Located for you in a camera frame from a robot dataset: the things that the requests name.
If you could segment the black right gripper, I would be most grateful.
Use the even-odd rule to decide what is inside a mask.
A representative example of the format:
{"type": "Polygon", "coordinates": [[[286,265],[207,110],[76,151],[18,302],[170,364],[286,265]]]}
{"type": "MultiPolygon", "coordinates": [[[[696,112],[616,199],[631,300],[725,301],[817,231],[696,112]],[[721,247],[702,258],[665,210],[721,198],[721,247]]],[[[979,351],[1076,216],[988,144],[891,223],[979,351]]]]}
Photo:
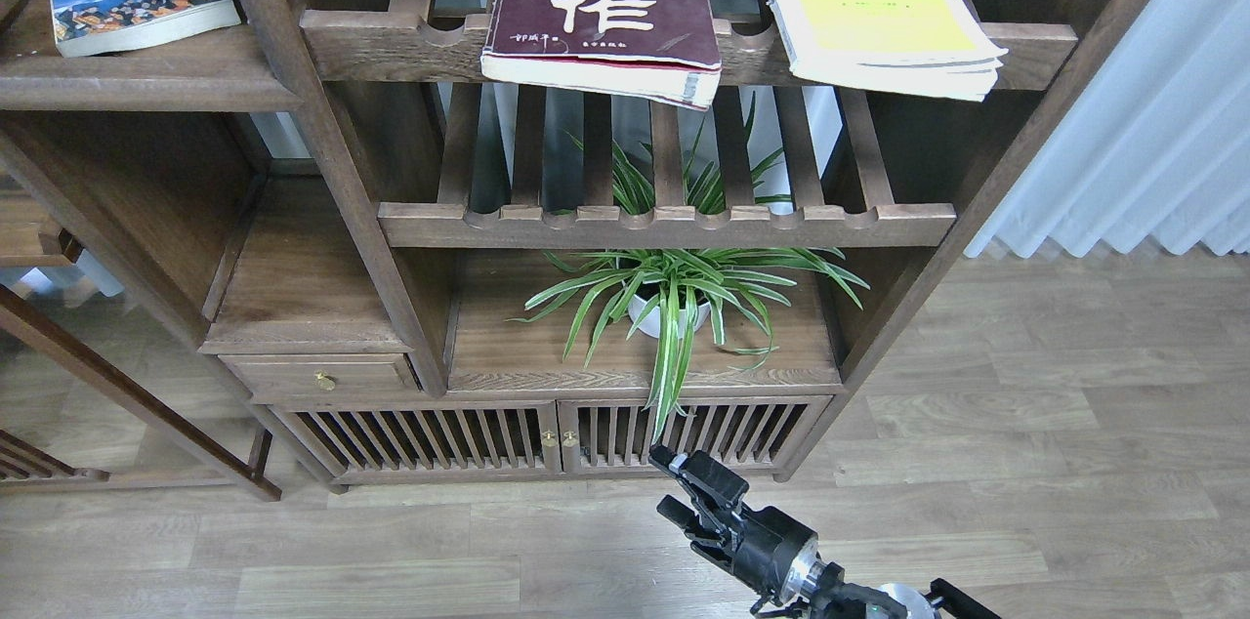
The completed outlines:
{"type": "Polygon", "coordinates": [[[749,490],[745,476],[701,450],[688,455],[652,445],[648,459],[695,503],[691,508],[665,495],[656,510],[682,530],[692,551],[758,594],[754,613],[768,601],[781,613],[842,610],[836,593],[841,566],[825,564],[815,531],[786,513],[771,505],[762,511],[741,508],[749,490]]]}

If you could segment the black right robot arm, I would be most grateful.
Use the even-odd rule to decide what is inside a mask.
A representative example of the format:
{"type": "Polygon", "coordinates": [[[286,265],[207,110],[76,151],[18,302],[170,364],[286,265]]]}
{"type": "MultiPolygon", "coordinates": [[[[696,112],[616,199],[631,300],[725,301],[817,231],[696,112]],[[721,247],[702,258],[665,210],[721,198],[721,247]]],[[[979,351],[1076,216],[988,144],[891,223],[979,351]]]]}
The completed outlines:
{"type": "Polygon", "coordinates": [[[818,555],[818,534],[772,505],[744,504],[749,484],[705,451],[650,446],[652,466],[672,476],[692,501],[665,496],[662,516],[681,526],[692,551],[758,593],[758,618],[994,618],[996,614],[938,578],[925,593],[901,583],[874,589],[848,583],[844,566],[818,555]]]}

